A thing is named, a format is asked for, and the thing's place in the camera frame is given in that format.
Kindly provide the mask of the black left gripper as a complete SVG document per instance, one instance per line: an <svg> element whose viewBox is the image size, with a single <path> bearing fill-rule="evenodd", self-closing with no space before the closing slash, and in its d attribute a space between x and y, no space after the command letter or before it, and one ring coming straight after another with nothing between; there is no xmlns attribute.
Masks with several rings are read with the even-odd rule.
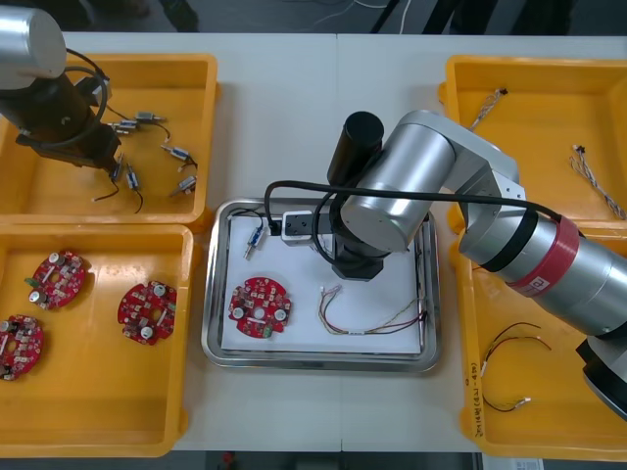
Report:
<svg viewBox="0 0 627 470"><path fill-rule="evenodd" d="M46 149L41 143L34 142L24 135L17 137L17 144L30 147L43 158L56 160L76 166L88 166L105 169L110 180L115 179L117 171L122 170L124 153L116 161L115 155L121 144L118 135L107 124L101 124L93 133L66 147Z"/></svg>

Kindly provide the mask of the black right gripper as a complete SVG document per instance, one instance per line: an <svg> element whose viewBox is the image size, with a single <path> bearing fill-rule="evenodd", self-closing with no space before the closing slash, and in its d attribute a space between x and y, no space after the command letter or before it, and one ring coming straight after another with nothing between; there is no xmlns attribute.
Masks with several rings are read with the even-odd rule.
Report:
<svg viewBox="0 0 627 470"><path fill-rule="evenodd" d="M385 253L368 244L350 240L335 240L334 272L342 279L369 281L382 269Z"/></svg>

